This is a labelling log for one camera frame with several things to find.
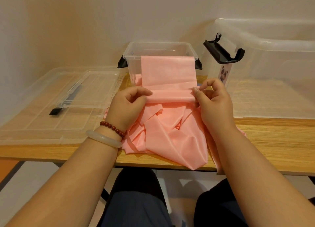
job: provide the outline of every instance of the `left hand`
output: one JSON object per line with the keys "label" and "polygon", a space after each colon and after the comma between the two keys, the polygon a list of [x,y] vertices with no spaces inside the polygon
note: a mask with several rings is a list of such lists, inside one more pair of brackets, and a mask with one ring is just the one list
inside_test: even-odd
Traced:
{"label": "left hand", "polygon": [[146,104],[146,96],[150,95],[152,92],[143,87],[119,91],[111,102],[105,121],[125,132],[137,120]]}

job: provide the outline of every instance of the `white wall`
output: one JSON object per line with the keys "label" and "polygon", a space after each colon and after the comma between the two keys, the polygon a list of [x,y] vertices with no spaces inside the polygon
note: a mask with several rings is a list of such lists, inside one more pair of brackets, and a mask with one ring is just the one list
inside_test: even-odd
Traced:
{"label": "white wall", "polygon": [[208,26],[220,17],[315,19],[315,6],[314,0],[0,0],[0,116],[48,70],[116,65],[130,41],[190,42],[200,54]]}

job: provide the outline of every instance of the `white jade bangle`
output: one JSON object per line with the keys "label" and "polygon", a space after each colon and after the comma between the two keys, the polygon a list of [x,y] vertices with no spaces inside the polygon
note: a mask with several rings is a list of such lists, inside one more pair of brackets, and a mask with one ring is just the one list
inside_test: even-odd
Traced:
{"label": "white jade bangle", "polygon": [[96,141],[99,141],[99,142],[104,143],[106,145],[109,145],[111,147],[121,148],[121,146],[122,146],[120,141],[116,141],[112,138],[106,137],[106,136],[99,134],[97,132],[94,132],[92,130],[87,130],[85,133],[86,133],[86,135],[88,135],[89,138],[92,138]]}

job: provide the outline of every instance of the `dark pants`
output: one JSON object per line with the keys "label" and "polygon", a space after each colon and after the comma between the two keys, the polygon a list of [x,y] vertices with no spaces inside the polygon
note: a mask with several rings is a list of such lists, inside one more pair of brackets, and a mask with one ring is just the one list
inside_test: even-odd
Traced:
{"label": "dark pants", "polygon": [[[247,226],[227,179],[196,203],[195,227]],[[151,169],[124,168],[118,175],[97,227],[172,226],[157,177]]]}

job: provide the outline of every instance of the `red bead bracelet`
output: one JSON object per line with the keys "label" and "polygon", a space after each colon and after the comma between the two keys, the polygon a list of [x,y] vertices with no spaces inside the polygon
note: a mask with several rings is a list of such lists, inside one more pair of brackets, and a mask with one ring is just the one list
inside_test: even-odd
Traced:
{"label": "red bead bracelet", "polygon": [[101,126],[106,126],[110,129],[112,129],[113,131],[115,131],[118,135],[120,135],[122,138],[124,138],[126,135],[120,131],[118,128],[116,128],[115,126],[113,126],[112,124],[109,124],[108,122],[104,122],[104,121],[101,121],[100,122],[100,125]]}

